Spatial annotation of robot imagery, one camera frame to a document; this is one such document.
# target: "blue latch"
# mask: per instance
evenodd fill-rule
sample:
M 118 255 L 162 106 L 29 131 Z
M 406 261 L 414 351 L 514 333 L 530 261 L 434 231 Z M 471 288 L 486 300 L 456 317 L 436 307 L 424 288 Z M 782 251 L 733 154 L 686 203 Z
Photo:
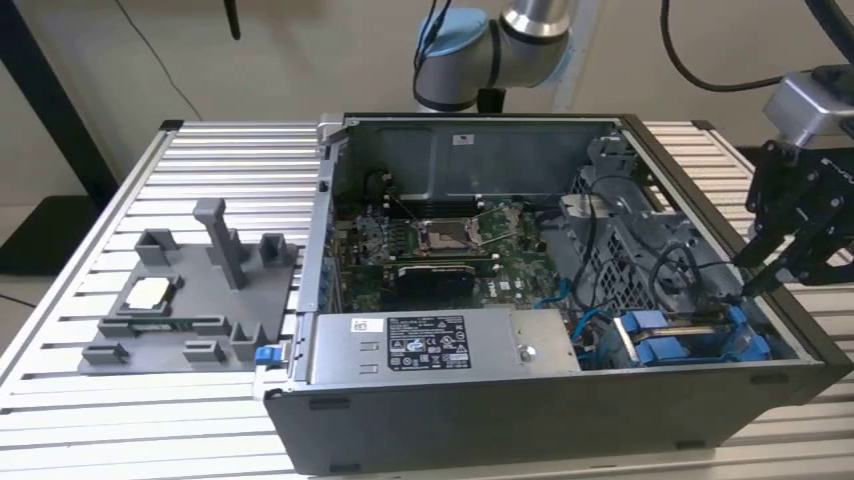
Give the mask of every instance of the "blue latch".
M 258 350 L 255 350 L 255 365 L 282 365 L 283 361 L 283 349 L 280 346 L 258 347 Z

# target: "black cable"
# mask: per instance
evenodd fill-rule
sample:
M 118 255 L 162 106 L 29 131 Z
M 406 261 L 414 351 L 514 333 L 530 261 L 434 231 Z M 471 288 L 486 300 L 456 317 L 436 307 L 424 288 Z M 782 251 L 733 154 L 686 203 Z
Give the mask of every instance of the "black cable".
M 705 82 L 697 77 L 697 75 L 691 73 L 689 68 L 685 66 L 682 60 L 679 60 L 679 55 L 677 54 L 677 50 L 673 46 L 673 38 L 670 37 L 670 0 L 662 0 L 659 23 L 662 30 L 662 41 L 665 43 L 665 51 L 667 52 L 670 63 L 673 63 L 673 66 L 677 68 L 677 71 L 679 72 L 682 77 L 689 82 L 691 82 L 694 86 L 717 93 L 743 92 L 747 90 L 755 90 L 757 88 L 765 88 L 770 87 L 771 85 L 777 85 L 783 79 L 782 76 L 778 76 L 765 78 L 762 80 L 754 80 L 753 82 L 737 83 L 733 85 L 721 85 Z
M 438 0 L 432 0 L 430 5 L 430 13 L 427 14 L 427 18 L 424 19 L 424 25 L 422 25 L 422 32 L 418 35 L 418 45 L 415 45 L 415 55 L 412 56 L 412 68 L 418 69 L 418 63 L 422 56 L 422 45 L 424 43 L 424 35 L 427 34 L 427 28 L 430 27 L 430 21 L 432 20 L 432 14 L 436 11 L 436 2 Z
M 25 307 L 36 308 L 35 304 L 21 300 L 20 298 L 9 297 L 8 295 L 4 295 L 1 293 L 0 293 L 0 298 L 4 299 L 4 300 L 8 300 L 9 302 L 19 303 L 19 304 L 24 305 Z
M 661 256 L 655 260 L 655 264 L 653 265 L 653 269 L 650 271 L 650 279 L 649 279 L 649 283 L 647 283 L 647 289 L 649 289 L 650 293 L 653 294 L 653 296 L 655 297 L 655 301 L 669 311 L 673 311 L 671 308 L 670 308 L 670 304 L 667 304 L 667 302 L 662 298 L 661 294 L 658 293 L 657 286 L 658 286 L 658 274 L 661 272 L 662 266 L 665 266 L 665 264 L 670 261 L 667 256 L 675 250 L 682 250 L 682 253 L 685 254 L 685 258 L 687 259 L 687 262 L 689 262 L 689 268 L 691 270 L 691 275 L 694 276 L 694 284 L 691 285 L 691 289 L 694 290 L 694 299 L 693 299 L 694 305 L 697 305 L 698 302 L 699 302 L 699 295 L 701 295 L 702 290 L 703 290 L 703 276 L 702 276 L 701 271 L 699 271 L 699 265 L 697 265 L 697 258 L 694 257 L 694 252 L 691 252 L 691 249 L 686 245 L 683 245 L 681 243 L 674 243 L 673 245 L 670 245 L 662 251 Z
M 124 18 L 127 19 L 128 23 L 131 24 L 131 28 L 134 28 L 134 30 L 136 31 L 136 33 L 139 35 L 139 38 L 143 39 L 143 42 L 146 43 L 146 46 L 148 47 L 148 50 L 151 50 L 151 53 L 155 56 L 155 59 L 158 60 L 158 63 L 160 64 L 160 68 L 163 69 L 163 73 L 166 74 L 166 78 L 170 81 L 170 85 L 172 85 L 172 88 L 175 89 L 175 92 L 178 92 L 180 97 L 184 99 L 184 102 L 187 103 L 187 106 L 192 109 L 192 112 L 196 114 L 196 117 L 199 118 L 199 121 L 203 121 L 204 118 L 202 118 L 202 114 L 199 113 L 199 110 L 196 109 L 196 106 L 192 104 L 192 102 L 187 98 L 187 95 L 184 95 L 184 92 L 182 92 L 182 89 L 178 88 L 178 85 L 175 84 L 175 80 L 172 80 L 172 74 L 170 73 L 170 69 L 166 68 L 166 63 L 163 63 L 163 59 L 160 58 L 160 55 L 158 55 L 158 51 L 155 50 L 155 47 L 151 46 L 151 42 L 148 42 L 148 39 L 146 38 L 146 35 L 143 35 L 143 32 L 140 31 L 139 27 L 136 26 L 136 23 L 134 23 L 134 19 L 131 18 L 131 15 L 128 14 L 128 11 L 126 10 L 124 5 L 122 5 L 122 1 L 120 0 L 114 0 L 114 1 L 116 2 L 116 6 L 119 7 L 119 10 L 122 10 L 122 14 L 124 15 Z
M 806 6 L 825 34 L 849 63 L 854 63 L 854 27 L 834 0 L 806 0 Z
M 590 265 L 590 260 L 593 258 L 593 248 L 597 243 L 597 226 L 599 222 L 597 221 L 597 209 L 593 206 L 593 195 L 590 189 L 587 190 L 587 202 L 590 205 L 590 222 L 587 227 L 587 243 L 585 245 L 585 256 L 582 257 L 582 266 L 575 272 L 575 277 L 573 278 L 573 300 L 575 301 L 575 305 L 582 307 L 583 310 L 590 310 L 590 306 L 582 302 L 582 297 L 578 294 L 579 285 L 582 281 L 582 275 L 587 270 L 587 265 Z
M 444 0 L 444 6 L 442 7 L 439 14 L 436 15 L 436 20 L 431 22 L 430 20 L 432 18 L 432 12 L 435 11 L 435 2 L 430 7 L 430 17 L 427 17 L 427 20 L 424 22 L 424 28 L 427 27 L 428 24 L 430 24 L 430 28 L 427 29 L 427 33 L 424 34 L 423 45 L 422 45 L 422 41 L 419 40 L 419 44 L 415 52 L 416 62 L 415 62 L 415 73 L 412 74 L 412 96 L 415 98 L 418 98 L 418 90 L 415 88 L 418 84 L 418 75 L 422 73 L 424 60 L 427 60 L 427 50 L 430 50 L 430 47 L 436 42 L 436 37 L 439 36 L 439 30 L 442 30 L 442 25 L 444 24 L 444 16 L 448 13 L 448 8 L 451 8 L 451 0 Z

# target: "slotted aluminum surface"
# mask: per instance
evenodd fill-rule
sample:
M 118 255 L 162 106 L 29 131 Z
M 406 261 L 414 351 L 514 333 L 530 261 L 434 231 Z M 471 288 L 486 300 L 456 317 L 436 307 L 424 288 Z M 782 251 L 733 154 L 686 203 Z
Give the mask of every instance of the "slotted aluminum surface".
M 647 125 L 746 234 L 746 162 L 715 132 L 698 130 L 690 122 Z M 187 123 L 178 134 L 158 135 L 0 358 L 1 478 L 302 478 L 263 406 L 251 398 L 251 373 L 82 377 L 75 371 L 82 345 L 95 336 L 96 319 L 107 313 L 136 261 L 131 249 L 139 231 L 168 227 L 179 242 L 206 241 L 191 216 L 196 198 L 228 199 L 228 223 L 244 241 L 275 231 L 304 242 L 314 152 L 312 124 Z M 793 290 L 842 348 L 854 353 L 854 287 Z M 854 378 L 810 404 L 770 411 L 714 451 L 398 475 L 854 478 Z

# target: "wall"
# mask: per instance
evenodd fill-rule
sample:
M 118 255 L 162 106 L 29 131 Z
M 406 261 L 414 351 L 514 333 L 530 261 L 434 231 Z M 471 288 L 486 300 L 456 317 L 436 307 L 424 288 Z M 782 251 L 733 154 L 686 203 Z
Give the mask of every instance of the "wall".
M 0 206 L 83 193 L 24 95 L 0 62 Z
M 839 5 L 854 13 L 854 1 Z M 734 143 L 763 142 L 777 134 L 762 115 L 774 89 L 718 94 L 689 84 L 662 46 L 659 6 L 654 0 L 602 2 L 571 110 L 637 113 L 650 120 L 702 118 Z M 685 64 L 713 83 L 843 63 L 803 0 L 674 0 L 670 23 Z
M 498 14 L 505 0 L 455 1 Z M 206 120 L 312 120 L 412 111 L 412 54 L 426 0 L 123 0 Z M 127 173 L 167 118 L 192 118 L 114 0 L 19 0 L 21 14 L 104 155 Z M 517 90 L 513 111 L 549 111 L 553 90 Z

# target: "power supply label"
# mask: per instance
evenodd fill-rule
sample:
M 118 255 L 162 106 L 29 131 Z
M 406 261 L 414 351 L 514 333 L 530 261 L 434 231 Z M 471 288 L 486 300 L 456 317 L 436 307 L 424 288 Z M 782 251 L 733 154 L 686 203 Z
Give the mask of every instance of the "power supply label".
M 388 318 L 388 368 L 395 372 L 471 368 L 462 315 Z

